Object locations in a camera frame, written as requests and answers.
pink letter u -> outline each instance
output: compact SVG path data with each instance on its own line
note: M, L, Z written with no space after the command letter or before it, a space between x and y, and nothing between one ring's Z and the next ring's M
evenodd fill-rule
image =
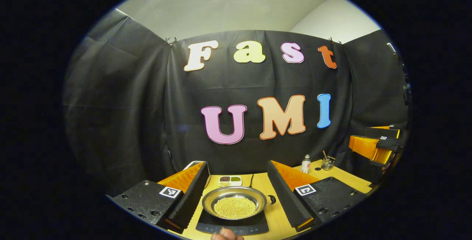
M234 132L231 135L221 134L219 129L219 114L222 109L218 106L202 108L201 112L205 117L205 127L208 138L219 144L234 144L243 139L244 117L247 107L245 105L232 105L228 107L228 112L233 114Z

black cooktop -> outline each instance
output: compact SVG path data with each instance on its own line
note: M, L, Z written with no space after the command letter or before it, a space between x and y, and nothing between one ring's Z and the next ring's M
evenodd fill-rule
M257 215L242 220L224 220L202 210L202 214L197 223L197 230L204 233L219 233L221 227L233 230L236 235L250 235L268 232L267 220L263 211Z

blue letter i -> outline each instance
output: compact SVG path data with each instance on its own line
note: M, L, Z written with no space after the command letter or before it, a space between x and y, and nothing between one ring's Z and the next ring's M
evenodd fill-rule
M318 102L320 102L320 122L317 124L319 129L323 129L331 124L329 120L329 100L331 100L330 94L320 94L318 96Z

table top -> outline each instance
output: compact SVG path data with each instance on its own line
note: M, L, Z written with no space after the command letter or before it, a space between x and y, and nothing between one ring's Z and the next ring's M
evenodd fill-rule
M314 170L315 168L321 167L321 163L322 160L312 162L310 164L310 170L308 174L320 180L332 176L362 193L368 193L372 189L371 187L369 187L369 185L371 184L369 181L363 180L359 177L349 174L348 172L341 170L337 167L333 167L329 171L325 171L323 169L319 171ZM300 167L301 166L296 166L294 167L294 169L300 170ZM208 186L205 188L205 190L203 191L203 196L200 198L200 203L202 202L204 195L206 195L211 190L219 188L218 180L221 176L222 175L211 175ZM242 186L249 186L252 174L245 174L239 176L241 176L242 178ZM275 196L277 202L273 205L267 205L264 209L269 231L267 233L255 235L244 235L245 240L284 239L305 231L303 230L301 232L297 232L295 228L292 228L290 226L290 223L288 222L288 219L285 216L285 212L282 208L282 205L280 204L280 201L278 200L277 194L275 193L275 190L272 187L267 173L254 174L252 188L261 191L262 193L264 193L264 195ZM202 204L199 204L195 210L192 220L190 220L187 229L184 230L182 234L174 233L172 231L168 232L179 237L189 238L193 240L209 240L211 234L203 233L201 231L196 230L195 228L197 226L197 222L202 213L202 210L203 206Z

pan handle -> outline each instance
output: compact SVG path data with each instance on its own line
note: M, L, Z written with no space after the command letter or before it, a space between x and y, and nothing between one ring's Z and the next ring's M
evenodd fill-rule
M270 198L270 204L266 205L273 205L277 202L276 198L273 195L267 195Z

